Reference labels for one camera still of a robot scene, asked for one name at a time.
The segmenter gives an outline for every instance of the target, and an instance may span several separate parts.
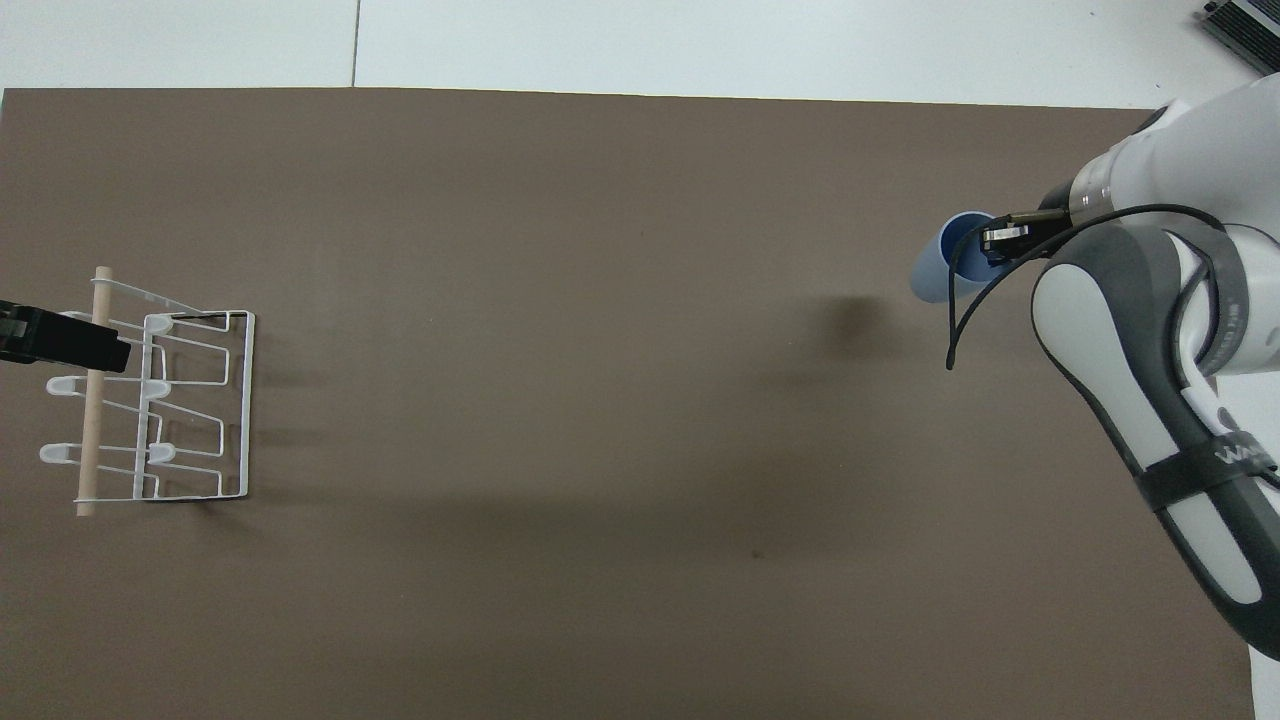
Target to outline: brown board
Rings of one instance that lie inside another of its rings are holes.
[[[0,716],[1249,714],[1028,319],[906,286],[1142,113],[26,91],[0,297],[257,314],[252,489],[74,518],[0,366]]]

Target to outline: white floor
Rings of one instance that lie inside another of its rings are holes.
[[[357,85],[1152,108],[1256,77],[1196,26],[1199,5],[0,0],[0,87]]]

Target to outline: black clamp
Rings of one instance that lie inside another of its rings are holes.
[[[59,313],[0,300],[0,360],[46,360],[120,373],[129,361],[129,345],[119,334]]]
[[[1166,457],[1134,479],[1147,506],[1157,511],[1212,487],[1275,469],[1275,461],[1253,436],[1235,430]]]

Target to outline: white wire rack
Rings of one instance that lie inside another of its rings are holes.
[[[90,515],[92,506],[100,502],[192,502],[248,495],[255,315],[246,310],[198,310],[115,282],[109,268],[99,268],[92,282],[92,315],[63,314],[119,329],[120,340],[141,354],[141,363],[137,375],[106,377],[99,370],[88,370],[84,375],[51,378],[46,384],[52,396],[84,398],[81,442],[50,443],[40,448],[40,459],[45,462],[79,466],[77,514]],[[109,319],[105,315],[113,291],[161,305],[169,313],[146,314],[141,323]],[[170,360],[170,355],[178,354],[196,354],[202,364],[220,366],[220,373],[210,379],[178,377]],[[137,402],[106,400],[105,383],[136,384]],[[201,407],[201,397],[211,397],[207,392],[204,396],[188,392],[182,401],[170,397],[184,388],[214,391],[224,414],[236,405],[239,411],[225,418],[206,411],[207,407]],[[132,446],[101,445],[104,423],[116,418],[128,418],[123,421],[134,424]],[[186,445],[172,437],[175,425],[196,428],[211,442],[205,442],[202,448]],[[100,495],[100,471],[132,477],[132,482],[123,486],[128,492]]]

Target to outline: blue cup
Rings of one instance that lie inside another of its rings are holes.
[[[911,268],[911,292],[925,302],[946,302],[951,252],[966,232],[991,219],[992,215],[987,213],[970,210],[943,223],[942,229],[915,259],[915,266]],[[992,268],[987,264],[987,256],[982,254],[982,238],[973,238],[956,265],[956,297],[978,292],[1001,272],[1000,266]]]

